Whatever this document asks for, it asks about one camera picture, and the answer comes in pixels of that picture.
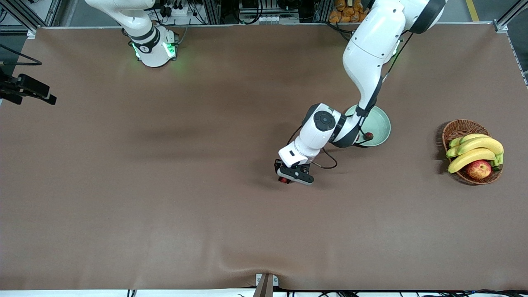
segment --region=apple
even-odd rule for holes
[[[486,160],[477,160],[466,166],[467,174],[477,180],[488,177],[492,172],[492,166]]]

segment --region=green plate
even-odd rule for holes
[[[349,108],[345,112],[345,115],[349,116],[354,114],[356,106],[357,105],[354,105]],[[364,133],[370,132],[374,134],[374,138],[370,141],[360,144],[360,146],[377,146],[384,143],[387,138],[389,138],[389,135],[391,134],[391,121],[389,120],[387,114],[381,108],[379,108],[378,106],[374,106],[370,111],[369,116],[365,119],[363,126],[361,126],[361,130]],[[363,137],[363,134],[360,133],[360,139],[357,140],[357,142],[363,141],[365,141],[365,139]]]

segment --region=red apple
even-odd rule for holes
[[[469,163],[466,172],[470,177],[481,180],[491,174],[492,166],[486,160],[478,160]]]

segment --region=bunch of bananas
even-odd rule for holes
[[[446,157],[456,159],[449,165],[449,173],[455,173],[469,163],[477,160],[489,160],[493,170],[503,163],[504,148],[497,140],[484,134],[469,134],[453,139]]]

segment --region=red object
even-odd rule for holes
[[[466,173],[470,177],[481,180],[488,177],[492,172],[492,166],[486,160],[477,160],[466,166]]]

